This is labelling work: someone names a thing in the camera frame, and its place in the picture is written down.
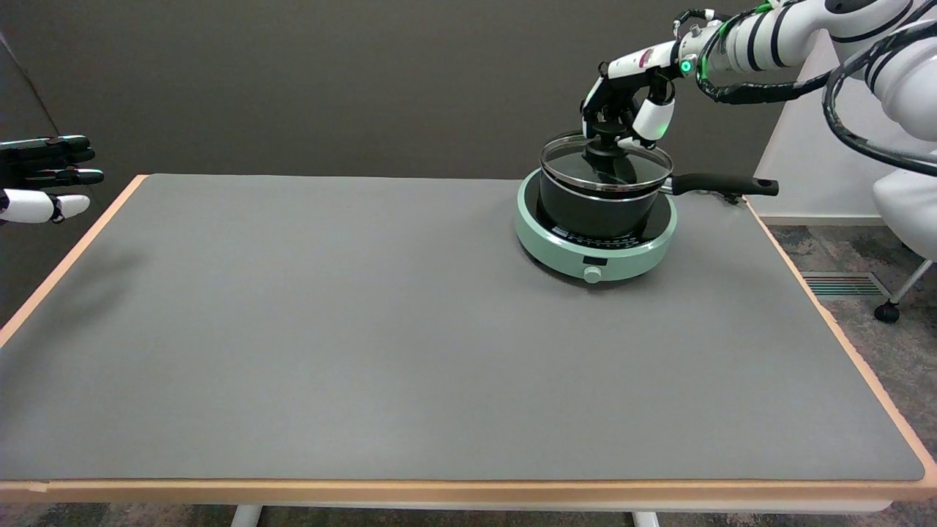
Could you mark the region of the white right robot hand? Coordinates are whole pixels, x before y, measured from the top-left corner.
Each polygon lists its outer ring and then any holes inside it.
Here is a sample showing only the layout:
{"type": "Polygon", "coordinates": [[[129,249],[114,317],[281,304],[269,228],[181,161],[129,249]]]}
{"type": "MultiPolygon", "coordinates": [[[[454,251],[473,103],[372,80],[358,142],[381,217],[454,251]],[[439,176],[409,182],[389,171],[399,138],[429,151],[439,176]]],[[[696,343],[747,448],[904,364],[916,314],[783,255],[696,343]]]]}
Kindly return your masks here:
{"type": "Polygon", "coordinates": [[[580,107],[583,136],[603,146],[653,149],[675,113],[673,81],[695,72],[697,56],[682,58],[681,52],[682,44],[670,41],[600,63],[580,107]]]}

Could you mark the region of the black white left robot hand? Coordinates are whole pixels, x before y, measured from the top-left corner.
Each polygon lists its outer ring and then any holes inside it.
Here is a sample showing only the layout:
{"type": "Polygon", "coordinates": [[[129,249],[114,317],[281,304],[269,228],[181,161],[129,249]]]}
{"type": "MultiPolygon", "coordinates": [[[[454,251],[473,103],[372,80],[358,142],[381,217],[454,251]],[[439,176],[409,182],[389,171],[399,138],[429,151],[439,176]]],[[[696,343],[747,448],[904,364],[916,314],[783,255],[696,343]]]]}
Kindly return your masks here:
{"type": "Polygon", "coordinates": [[[96,157],[84,135],[60,135],[1,143],[1,220],[3,223],[59,224],[83,214],[90,197],[51,193],[50,189],[89,187],[104,180],[97,169],[80,164],[96,157]]]}

